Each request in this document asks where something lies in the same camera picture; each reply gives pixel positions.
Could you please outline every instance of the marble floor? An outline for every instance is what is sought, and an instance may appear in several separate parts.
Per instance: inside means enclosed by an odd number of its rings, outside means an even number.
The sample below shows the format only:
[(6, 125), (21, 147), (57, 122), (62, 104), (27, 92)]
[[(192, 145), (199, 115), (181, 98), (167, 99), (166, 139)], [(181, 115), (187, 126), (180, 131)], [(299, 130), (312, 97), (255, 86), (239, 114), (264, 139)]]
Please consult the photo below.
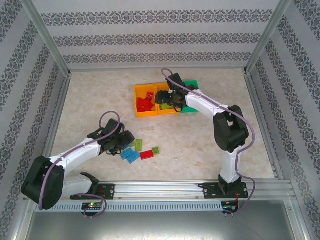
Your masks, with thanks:
[[(242, 153), (239, 170), (253, 178), (274, 178), (241, 69), (172, 69), (183, 81), (197, 80), (199, 88), (216, 101), (241, 107), (256, 132), (256, 142)], [(73, 73), (52, 155), (80, 143), (99, 128), (106, 111), (120, 114), (125, 128), (143, 139), (142, 151), (159, 147), (160, 155), (133, 164), (119, 155), (90, 159), (71, 176), (88, 172), (100, 181), (218, 179), (222, 152), (215, 143), (213, 121), (199, 112), (136, 118), (134, 86), (165, 82), (159, 70)], [(105, 125), (109, 118), (102, 121)]]

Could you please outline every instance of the cable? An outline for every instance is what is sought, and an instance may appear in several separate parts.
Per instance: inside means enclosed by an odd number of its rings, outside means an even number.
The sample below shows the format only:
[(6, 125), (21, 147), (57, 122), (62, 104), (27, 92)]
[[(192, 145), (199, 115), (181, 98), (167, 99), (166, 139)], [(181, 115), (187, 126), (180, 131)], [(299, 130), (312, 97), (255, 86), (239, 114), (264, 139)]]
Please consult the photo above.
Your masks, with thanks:
[(242, 153), (242, 152), (244, 152), (244, 151), (246, 151), (246, 150), (248, 150), (249, 148), (251, 148), (252, 145), (255, 143), (256, 134), (255, 134), (254, 128), (251, 126), (251, 124), (250, 124), (243, 116), (239, 115), (238, 113), (236, 113), (236, 112), (234, 112), (234, 111), (229, 110), (228, 108), (225, 108), (225, 107), (223, 107), (223, 106), (220, 106), (218, 103), (212, 101), (210, 98), (208, 98), (208, 97), (205, 96), (205, 95), (199, 94), (199, 93), (197, 93), (197, 92), (195, 92), (195, 91), (192, 91), (192, 90), (190, 90), (190, 89), (188, 89), (188, 88), (186, 88), (186, 87), (184, 87), (184, 86), (181, 86), (180, 84), (178, 84), (178, 83), (174, 82), (173, 80), (171, 80), (171, 79), (164, 73), (164, 71), (168, 71), (168, 72), (170, 72), (171, 74), (173, 74), (173, 72), (172, 72), (170, 69), (165, 68), (165, 67), (161, 69), (161, 73), (162, 73), (162, 75), (165, 77), (165, 79), (166, 79), (167, 81), (169, 81), (169, 82), (173, 83), (174, 85), (182, 88), (183, 90), (188, 91), (189, 93), (192, 93), (192, 94), (194, 94), (194, 95), (196, 95), (196, 96), (198, 96), (198, 97), (200, 97), (200, 98), (203, 98), (203, 99), (207, 100), (209, 103), (213, 104), (214, 106), (216, 106), (216, 107), (218, 107), (218, 108), (220, 108), (220, 109), (222, 109), (222, 110), (224, 110), (224, 111), (226, 111), (226, 112), (228, 112), (228, 113), (230, 113), (230, 114), (232, 114), (232, 115), (235, 115), (236, 117), (238, 117), (238, 118), (240, 118), (242, 121), (244, 121), (245, 124), (250, 128), (250, 131), (251, 131), (251, 133), (252, 133), (252, 141), (251, 141), (251, 143), (250, 143), (248, 146), (246, 146), (245, 148), (239, 150), (239, 151), (237, 152), (237, 154), (236, 154), (236, 157), (235, 157), (235, 171), (236, 171), (236, 173), (237, 173), (240, 177), (242, 177), (242, 178), (244, 178), (244, 179), (249, 179), (249, 180), (251, 180), (252, 183), (253, 183), (253, 188), (252, 188), (252, 192), (251, 192), (250, 196), (248, 197), (248, 199), (246, 200), (246, 202), (244, 203), (244, 205), (236, 212), (236, 213), (239, 213), (239, 212), (240, 212), (243, 208), (245, 208), (245, 206), (249, 203), (250, 199), (253, 197), (253, 195), (254, 195), (254, 193), (255, 193), (255, 190), (256, 190), (256, 181), (255, 181), (252, 177), (242, 175), (241, 173), (239, 173), (239, 169), (238, 169), (239, 154)]
[(107, 210), (107, 201), (106, 201), (102, 196), (93, 195), (93, 194), (88, 194), (88, 193), (78, 193), (78, 194), (75, 194), (75, 195), (97, 198), (97, 199), (101, 199), (101, 202), (104, 202), (104, 208), (103, 208), (103, 210), (100, 211), (100, 212), (98, 212), (98, 213), (97, 213), (96, 215), (94, 215), (94, 216), (88, 216), (88, 215), (86, 215), (87, 210), (90, 209), (90, 208), (86, 208), (86, 209), (84, 210), (84, 212), (83, 212), (83, 215), (84, 215), (85, 218), (93, 219), (93, 218), (99, 217), (101, 214), (103, 214), (103, 213)]
[[(92, 140), (92, 141), (89, 141), (87, 143), (84, 143), (82, 145), (79, 145), (79, 146), (76, 146), (75, 148), (71, 149), (70, 151), (66, 152), (65, 154), (63, 154), (60, 158), (58, 158), (51, 166), (50, 168), (48, 169), (48, 171), (46, 172), (45, 174), (45, 177), (44, 177), (44, 180), (43, 180), (43, 183), (42, 183), (42, 187), (41, 187), (41, 192), (40, 192), (40, 197), (39, 197), (39, 210), (42, 211), (43, 208), (42, 208), (42, 202), (43, 202), (43, 199), (44, 199), (44, 194), (45, 194), (45, 189), (46, 189), (46, 184), (47, 184), (47, 181), (48, 181), (48, 178), (50, 176), (50, 173), (52, 171), (52, 169), (60, 162), (62, 161), (65, 157), (67, 157), (69, 154), (73, 153), (74, 151), (80, 149), (80, 148), (83, 148), (85, 147), (86, 145), (90, 145), (92, 143), (95, 143), (95, 142), (98, 142), (98, 141), (101, 141), (103, 139), (106, 139), (108, 138), (109, 136), (111, 136), (117, 129), (118, 127), (120, 126), (120, 116), (119, 114), (116, 112), (116, 111), (107, 111), (105, 112), (101, 118), (100, 118), (100, 121), (99, 121), (99, 126), (101, 126), (101, 121), (102, 121), (102, 118), (107, 115), (107, 114), (110, 114), (110, 113), (114, 113), (117, 118), (118, 118), (118, 123), (116, 125), (116, 127), (110, 132), (108, 133), (107, 135), (103, 136), (103, 137), (100, 137), (98, 139), (95, 139), (95, 140)], [(97, 196), (97, 195), (92, 195), (93, 197), (95, 198), (99, 198), (100, 199), (100, 196)]]

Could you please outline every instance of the decorative border pattern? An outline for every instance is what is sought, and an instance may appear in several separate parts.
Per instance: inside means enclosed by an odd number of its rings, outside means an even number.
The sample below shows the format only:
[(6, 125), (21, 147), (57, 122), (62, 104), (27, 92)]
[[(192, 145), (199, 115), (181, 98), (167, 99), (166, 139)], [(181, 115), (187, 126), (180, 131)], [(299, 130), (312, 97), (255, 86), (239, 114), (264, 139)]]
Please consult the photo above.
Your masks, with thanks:
[(14, 150), (14, 146), (17, 143), (17, 138), (26, 119), (31, 101), (35, 95), (38, 83), (47, 64), (49, 55), (50, 51), (48, 47), (44, 45), (38, 59), (35, 62), (26, 88), (23, 91), (21, 100), (19, 101), (19, 105), (17, 106), (17, 110), (14, 113), (14, 118), (12, 119), (9, 130), (7, 131), (7, 135), (4, 137), (4, 143), (2, 144), (2, 148), (0, 148), (0, 180), (3, 179), (3, 174), (7, 170), (6, 166), (9, 164), (12, 151)]
[(300, 133), (302, 134), (302, 139), (305, 142), (308, 153), (311, 155), (310, 158), (313, 160), (313, 166), (317, 169), (316, 173), (320, 175), (320, 144), (317, 142), (317, 138), (314, 136), (315, 132), (310, 128), (311, 125), (309, 124), (309, 119), (304, 112), (302, 104), (300, 104), (300, 100), (298, 99), (298, 95), (294, 89), (294, 85), (291, 83), (285, 66), (281, 61), (274, 43), (271, 40), (265, 46), (265, 50), (282, 86), (283, 93), (290, 105), (290, 109), (295, 117), (297, 127), (300, 129)]
[[(45, 119), (46, 111), (52, 96), (60, 69), (57, 63), (54, 64), (51, 71), (50, 77), (48, 79), (46, 88), (44, 90), (41, 103), (39, 105), (37, 114), (34, 118), (33, 126), (31, 127), (30, 135), (27, 139), (27, 144), (24, 148), (19, 167), (14, 176), (14, 181), (12, 182), (12, 187), (10, 188), (10, 195), (8, 196), (8, 201), (4, 204), (4, 211), (2, 212), (2, 217), (0, 219), (0, 239), (6, 239), (6, 235), (9, 232), (9, 226), (12, 222), (14, 216), (14, 210), (17, 207), (17, 200), (21, 194), (20, 189), (23, 181), (26, 178), (28, 169), (31, 163), (31, 158), (37, 144), (40, 129), (42, 127), (43, 121)], [(63, 82), (60, 87), (59, 96), (62, 90)]]
[(294, 0), (295, 6), (310, 26), (315, 38), (320, 41), (320, 7), (314, 0)]
[[(269, 77), (267, 75), (266, 69), (261, 61), (255, 65), (257, 72), (259, 73), (260, 81), (263, 85), (265, 95), (268, 98), (268, 102), (270, 105), (270, 109), (273, 113), (273, 117), (277, 128), (281, 135), (281, 140), (284, 145), (284, 149), (287, 153), (289, 163), (291, 164), (293, 175), (295, 176), (295, 180), (297, 182), (298, 188), (301, 191), (301, 196), (303, 197), (303, 202), (306, 206), (306, 211), (308, 212), (309, 219), (312, 222), (312, 227), (315, 229), (315, 235), (317, 238), (320, 238), (320, 213), (318, 212), (318, 207), (316, 206), (316, 199), (312, 196), (312, 191), (310, 190), (310, 184), (307, 181), (307, 175), (305, 170), (301, 167), (301, 162), (299, 156), (297, 155), (296, 147), (292, 142), (292, 138), (290, 137), (290, 132), (288, 131), (287, 124), (284, 120), (284, 116), (280, 109), (279, 103), (277, 101), (275, 92), (270, 84)], [(258, 94), (255, 82), (253, 82), (255, 91)]]
[(164, 44), (256, 44), (260, 33), (186, 33), (186, 34), (133, 34), (96, 36), (58, 36), (58, 47), (164, 45)]
[(0, 43), (2, 43), (22, 9), (19, 0), (7, 0), (0, 10)]
[(64, 55), (67, 64), (247, 61), (251, 52), (165, 52)]
[(52, 26), (175, 23), (266, 23), (271, 9), (244, 10), (160, 10), (43, 13), (45, 24)]
[(320, 111), (320, 82), (319, 74), (316, 72), (313, 63), (310, 61), (307, 52), (302, 47), (297, 34), (294, 32), (287, 18), (284, 16), (278, 26), (282, 39), (286, 43), (291, 56), (294, 59), (295, 65), (298, 67), (303, 80), (306, 82), (306, 86), (309, 88), (309, 92), (312, 98), (315, 100), (315, 104), (318, 105)]
[(17, 48), (14, 50), (14, 54), (7, 68), (4, 70), (4, 74), (0, 78), (0, 112), (6, 104), (6, 99), (11, 92), (13, 84), (17, 80), (18, 73), (20, 73), (37, 35), (38, 31), (32, 21), (30, 21)]

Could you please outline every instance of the patterned wallpaper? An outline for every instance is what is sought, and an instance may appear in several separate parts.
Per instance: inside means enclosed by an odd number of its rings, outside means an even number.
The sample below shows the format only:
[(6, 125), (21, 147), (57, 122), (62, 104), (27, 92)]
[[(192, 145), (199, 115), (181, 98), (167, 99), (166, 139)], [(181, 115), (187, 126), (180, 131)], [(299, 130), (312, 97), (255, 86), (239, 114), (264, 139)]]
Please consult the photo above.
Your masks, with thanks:
[(320, 239), (319, 16), (317, 1), (292, 1), (251, 73), (311, 239)]
[(279, 0), (35, 0), (71, 70), (244, 67)]
[(0, 240), (5, 240), (29, 166), (44, 151), (65, 76), (19, 0), (0, 2), (0, 56)]

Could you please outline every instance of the blue block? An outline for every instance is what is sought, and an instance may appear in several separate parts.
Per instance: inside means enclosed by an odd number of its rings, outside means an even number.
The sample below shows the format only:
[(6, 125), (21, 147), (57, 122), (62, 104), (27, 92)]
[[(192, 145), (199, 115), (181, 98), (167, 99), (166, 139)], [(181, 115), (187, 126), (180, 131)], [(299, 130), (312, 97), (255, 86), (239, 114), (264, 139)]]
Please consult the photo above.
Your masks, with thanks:
[(132, 164), (135, 160), (137, 160), (138, 158), (140, 158), (140, 153), (138, 153), (137, 151), (134, 151), (133, 154), (131, 154), (130, 156), (128, 156), (126, 159), (128, 160), (128, 162), (130, 164)]
[(129, 143), (127, 146), (125, 146), (124, 148), (122, 148), (121, 150), (126, 150), (128, 147), (130, 147), (131, 143)]
[(120, 156), (121, 156), (122, 160), (125, 160), (127, 157), (129, 157), (133, 153), (134, 153), (134, 151), (132, 151), (132, 149), (129, 148), (128, 150), (121, 152)]

